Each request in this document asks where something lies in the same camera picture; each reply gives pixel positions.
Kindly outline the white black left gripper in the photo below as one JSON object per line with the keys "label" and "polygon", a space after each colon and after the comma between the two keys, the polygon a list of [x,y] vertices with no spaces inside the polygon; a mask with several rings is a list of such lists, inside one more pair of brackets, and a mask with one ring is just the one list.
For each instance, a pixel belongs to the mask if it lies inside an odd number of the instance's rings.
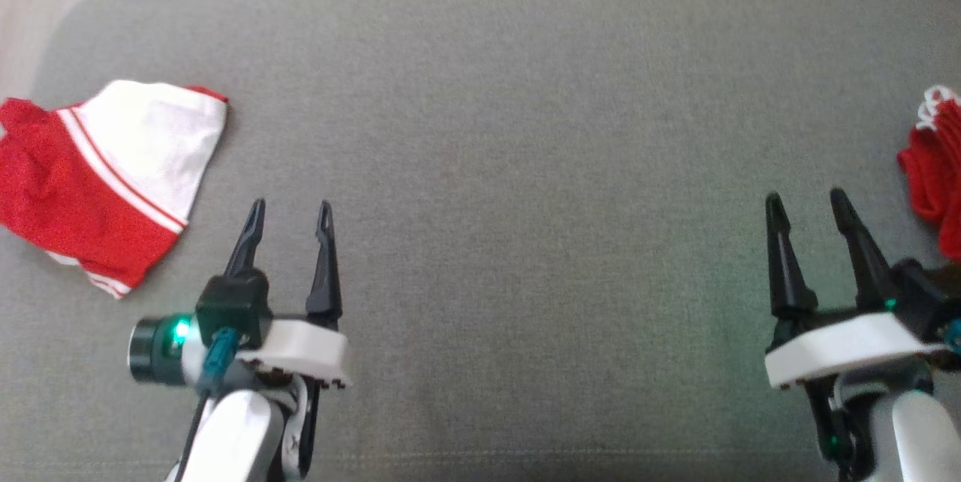
{"label": "white black left gripper", "polygon": [[[224,276],[267,277],[255,266],[265,215],[267,201],[255,199]],[[319,209],[315,238],[319,245],[315,277],[306,298],[312,323],[301,318],[274,319],[261,348],[238,350],[225,373],[225,389],[284,387],[295,375],[315,379],[324,387],[353,384],[349,342],[340,332],[327,330],[339,328],[343,314],[333,209],[327,200]],[[128,366],[137,382],[196,387],[206,352],[193,315],[145,317],[131,332]]]}

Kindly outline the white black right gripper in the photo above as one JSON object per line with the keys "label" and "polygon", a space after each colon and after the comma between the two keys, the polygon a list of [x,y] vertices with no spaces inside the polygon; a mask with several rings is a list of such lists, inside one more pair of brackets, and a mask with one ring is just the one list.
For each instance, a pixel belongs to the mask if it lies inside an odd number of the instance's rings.
{"label": "white black right gripper", "polygon": [[[861,312],[891,312],[898,290],[891,267],[861,221],[843,188],[832,188],[830,202],[837,230],[845,238],[856,283],[855,304]],[[771,313],[778,319],[813,314],[817,295],[804,281],[791,239],[791,223],[782,198],[765,199]],[[947,352],[944,342],[919,339],[895,315],[859,315],[841,324],[800,334],[766,354],[764,363],[773,389],[916,355]]]}

